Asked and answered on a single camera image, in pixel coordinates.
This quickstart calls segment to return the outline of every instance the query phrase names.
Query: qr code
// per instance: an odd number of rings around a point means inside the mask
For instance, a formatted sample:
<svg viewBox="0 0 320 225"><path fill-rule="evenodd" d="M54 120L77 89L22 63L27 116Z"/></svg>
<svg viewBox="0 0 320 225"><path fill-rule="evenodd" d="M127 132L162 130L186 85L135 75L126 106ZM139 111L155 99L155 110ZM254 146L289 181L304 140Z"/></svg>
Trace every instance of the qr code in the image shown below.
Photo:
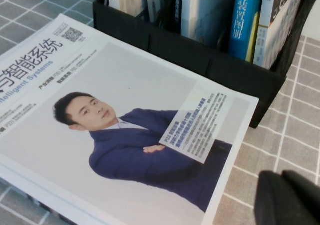
<svg viewBox="0 0 320 225"><path fill-rule="evenodd" d="M75 43L82 36L82 34L83 33L81 31L70 27L68 31L62 35L62 37Z"/></svg>

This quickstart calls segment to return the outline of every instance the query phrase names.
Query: blue suit jacket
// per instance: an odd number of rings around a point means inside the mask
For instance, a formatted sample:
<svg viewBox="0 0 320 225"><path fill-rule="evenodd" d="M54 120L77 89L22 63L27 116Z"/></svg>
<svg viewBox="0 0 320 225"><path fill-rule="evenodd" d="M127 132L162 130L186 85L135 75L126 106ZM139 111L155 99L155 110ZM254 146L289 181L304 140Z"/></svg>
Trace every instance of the blue suit jacket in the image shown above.
<svg viewBox="0 0 320 225"><path fill-rule="evenodd" d="M90 132L94 151L89 163L102 177L168 190L206 212L232 146L216 140L205 164L169 147L144 153L144 147L159 144L176 113L135 109L121 119L148 130L126 128Z"/></svg>

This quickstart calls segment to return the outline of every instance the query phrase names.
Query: man's hand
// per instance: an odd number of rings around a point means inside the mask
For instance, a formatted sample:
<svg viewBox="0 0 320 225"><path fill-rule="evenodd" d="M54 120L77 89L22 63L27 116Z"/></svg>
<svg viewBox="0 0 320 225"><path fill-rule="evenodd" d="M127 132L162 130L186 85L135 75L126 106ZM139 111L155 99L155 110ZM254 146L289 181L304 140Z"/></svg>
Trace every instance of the man's hand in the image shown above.
<svg viewBox="0 0 320 225"><path fill-rule="evenodd" d="M163 149L165 149L165 146L163 146L163 145L153 145L153 146L144 147L143 152L145 152L146 154L151 154L156 151L161 151Z"/></svg>

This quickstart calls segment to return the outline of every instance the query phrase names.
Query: black plastic organizer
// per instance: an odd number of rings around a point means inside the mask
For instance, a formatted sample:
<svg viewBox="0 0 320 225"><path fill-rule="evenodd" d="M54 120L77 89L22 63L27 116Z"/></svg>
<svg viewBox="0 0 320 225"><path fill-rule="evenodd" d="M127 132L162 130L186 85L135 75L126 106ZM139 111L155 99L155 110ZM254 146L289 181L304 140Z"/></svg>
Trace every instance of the black plastic organizer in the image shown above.
<svg viewBox="0 0 320 225"><path fill-rule="evenodd" d="M286 81L302 30L315 2L301 0L292 31L270 70L108 7L105 0L93 2L93 18L94 28L109 36L229 89L259 98L250 123L250 127L255 129Z"/></svg>

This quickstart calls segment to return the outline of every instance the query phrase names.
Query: man's ear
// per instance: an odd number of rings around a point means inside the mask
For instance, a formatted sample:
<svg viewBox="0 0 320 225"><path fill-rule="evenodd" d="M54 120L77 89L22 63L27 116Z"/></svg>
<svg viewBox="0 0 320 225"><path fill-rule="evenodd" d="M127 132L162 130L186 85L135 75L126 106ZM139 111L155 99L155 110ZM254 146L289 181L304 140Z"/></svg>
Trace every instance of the man's ear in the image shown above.
<svg viewBox="0 0 320 225"><path fill-rule="evenodd" d="M70 125L69 129L71 130L77 130L77 131L86 131L87 129L85 129L83 126L78 125L78 124L74 124L74 125Z"/></svg>

